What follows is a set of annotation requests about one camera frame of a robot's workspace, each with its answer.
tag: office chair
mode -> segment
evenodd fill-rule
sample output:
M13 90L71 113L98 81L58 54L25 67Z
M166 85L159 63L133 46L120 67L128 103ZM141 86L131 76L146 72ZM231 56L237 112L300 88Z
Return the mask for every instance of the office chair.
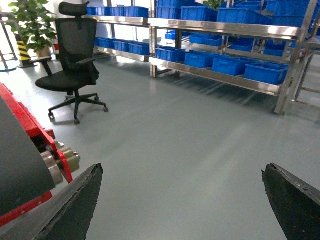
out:
M41 63L48 76L35 82L39 88L55 92L66 92L65 101L49 109L49 118L54 120L53 110L75 103L74 124L80 121L77 118L80 103L89 103L104 106L103 111L109 109L104 102L99 101L97 93L79 95L79 89L87 85L96 85L99 72L93 61L96 39L97 21L95 19L81 18L86 15L87 3L72 4L61 2L59 12L73 18L59 18L55 20L56 31L59 40L59 53L62 71L52 73L48 65L51 57L41 57L31 61Z

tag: blue plastic bin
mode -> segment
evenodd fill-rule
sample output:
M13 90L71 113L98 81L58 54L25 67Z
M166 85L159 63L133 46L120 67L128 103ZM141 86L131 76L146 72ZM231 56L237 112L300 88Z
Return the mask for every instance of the blue plastic bin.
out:
M301 28L304 19L304 16L273 16L272 25Z
M196 33L190 36L190 43L192 44L205 44L206 43L206 38L210 37L210 34L201 34L201 33Z
M267 17L267 16L260 16L260 25L271 25L272 24L272 19Z
M205 51L190 51L185 53L184 64L195 68L212 68L214 58L228 59L227 55L209 53Z
M99 46L107 49L114 49L114 39L99 38Z
M100 46L100 42L99 42L99 41L100 41L100 38L99 38L99 37L96 37L96 38L95 38L95 41L94 41L94 45L95 45L95 46Z
M219 47L222 45L222 36L211 35L204 39L204 43L209 46Z
M136 18L148 18L149 9L141 6L126 6L125 7L126 17L136 17Z
M138 54L142 56L150 55L150 45L145 42L129 43L129 53Z
M267 2L267 4L266 4L265 10L267 12L274 12L276 10L278 0L268 0L266 2Z
M88 6L87 11L87 15L96 15L96 8L94 6Z
M119 40L115 39L113 41L113 47L115 50L122 51L122 52L129 52L129 41L126 40Z
M217 22L230 24L259 24L261 14L245 8L219 8Z
M261 9L261 1L244 1L236 6L238 9L249 9L259 11Z
M182 32L182 37L186 37L186 36L189 36L190 33L189 32L186 32L186 31L183 31ZM176 31L169 31L167 32L165 35L164 35L164 38L165 39L169 39L169 40L176 40Z
M252 50L254 40L251 38L240 38L231 44L231 49L250 52Z
M199 6L200 4L195 0L158 0L157 7L162 8L181 8L190 6Z
M95 15L97 15L97 16L111 16L111 7L97 6L95 8Z
M125 17L126 16L126 9L124 6L114 6L111 7L111 16L114 17Z
M285 48L285 41L274 42L272 40L268 40L266 42L263 54L282 57L285 52Z
M277 0L274 16L304 17L310 0Z
M181 19L181 8L156 7L157 19Z
M216 22L218 12L207 6L181 7L181 19L190 21Z
M212 71L232 76L245 74L246 64L259 63L259 60L245 57L215 58Z
M244 78L278 85L285 81L289 66L275 62L247 64Z
M184 62L185 51L173 47L158 47L155 49L155 57L169 62Z

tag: green leaves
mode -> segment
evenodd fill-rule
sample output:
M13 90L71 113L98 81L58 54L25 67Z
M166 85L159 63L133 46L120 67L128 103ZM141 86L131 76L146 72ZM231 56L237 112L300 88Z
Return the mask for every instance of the green leaves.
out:
M45 45L53 45L56 31L52 28L53 13L44 7L48 2L48 0L14 0L8 5L19 22L19 34L28 50L36 52ZM17 31L14 24L11 24L11 31Z
M222 2L223 0L208 0L203 1L203 4L211 9L218 9L221 6Z

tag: metal shelving rack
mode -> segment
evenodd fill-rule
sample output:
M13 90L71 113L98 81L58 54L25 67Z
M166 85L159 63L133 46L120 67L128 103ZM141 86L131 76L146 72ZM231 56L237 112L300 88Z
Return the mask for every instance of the metal shelving rack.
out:
M292 102L292 97L297 88L297 84L302 77L302 73L306 67L306 62L310 57L310 48L307 46L304 50L304 56L300 57L302 46L305 44L305 38L308 33L312 16L315 12L318 0L310 0L302 27L287 27L274 25L254 25L254 24L235 24L222 22L206 22L206 21L188 21L188 20L171 20L149 18L150 25L150 74L156 78L159 74L171 70L204 77L217 82L222 82L237 87L253 90L256 92L278 97L274 113L282 115L287 110L288 104ZM231 76L222 73L210 71L209 69L195 68L186 66L181 63L169 62L155 58L157 45L157 29L176 30L176 48L181 48L182 31L203 32L224 36L236 36L247 38L259 38L264 40L281 40L287 42L296 42L296 47L292 50L290 60L288 60L289 69L286 79L281 85L272 85L243 78L242 76ZM239 52L229 51L228 54L239 54ZM263 56L264 60L286 62L284 58ZM254 55L244 54L244 57L255 57ZM167 70L158 71L158 67L164 67Z
M93 16L93 15L86 15L84 17L88 19L95 19L97 20L98 23L111 24L112 26L126 25L126 26L145 27L145 28L149 27L148 18L143 18L143 17ZM112 27L111 29L113 32L111 34L114 36L115 35L114 28ZM143 62L143 63L147 63L149 61L149 56L141 56L141 55L124 52L124 51L117 51L114 49L108 49L108 48L99 47L99 46L95 46L94 50L99 53L128 58L128 59Z
M227 0L228 6L234 4L234 0ZM301 91L310 90L303 87L304 78L309 69L310 62L314 56L315 49L320 49L320 44L306 42L306 36L309 26L312 22L312 17L316 9L318 0L310 0L302 27L289 27L289 26L274 26L274 25L255 25L255 24L236 24L236 23L223 23L223 22L207 22L207 21L189 21L189 20L175 20L175 19L160 19L156 16L156 0L150 0L149 18L141 17L114 17L114 16L85 16L86 18L93 18L98 23L111 25L111 37L115 36L114 25L126 25L134 27L149 28L150 32L150 56L141 56L129 52L117 51L103 47L95 47L95 50L100 53L105 53L113 56L120 56L131 60L147 63L150 62L150 75L156 78L158 75L170 71L177 71L187 73L213 81L229 84L244 89L249 89L259 93L278 97L277 104L274 108L274 113L282 115L292 103L301 103L297 100ZM106 0L107 6L112 6L112 0ZM319 16L316 20L317 24L314 25L312 30L312 38L316 35L319 28ZM242 56L247 58L256 58L263 61L279 62L289 64L287 76L283 84L273 85L263 82L258 82L246 79L241 76L232 76L211 71L209 68L196 68L184 65L177 62L169 62L155 58L157 46L157 30L175 30L175 48L180 49L182 45L191 48L202 48L208 52L221 51L223 54L232 56ZM225 46L211 47L201 46L200 44L182 42L182 32L202 32L215 35L223 35L227 37L246 37L261 40L279 40L286 41L286 49L289 50L289 42L296 42L295 48L290 48L290 55L272 56L264 55L257 52L244 52L229 49ZM165 70L158 71L158 67L163 67ZM316 92L320 94L320 90L311 89L309 92Z

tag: floor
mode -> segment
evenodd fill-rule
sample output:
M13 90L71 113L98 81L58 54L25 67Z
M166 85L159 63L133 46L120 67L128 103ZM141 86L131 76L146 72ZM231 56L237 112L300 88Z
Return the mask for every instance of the floor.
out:
M309 84L319 79L319 58ZM104 168L87 240L285 240L262 172L276 163L320 189L320 115L293 107L272 114L276 98L182 74L150 77L148 63L96 62L98 92L110 112L82 103L47 109L64 93L35 87L38 65L0 73L0 81L57 140L78 151L80 170ZM53 72L59 62L50 62ZM56 194L66 183L53 190Z

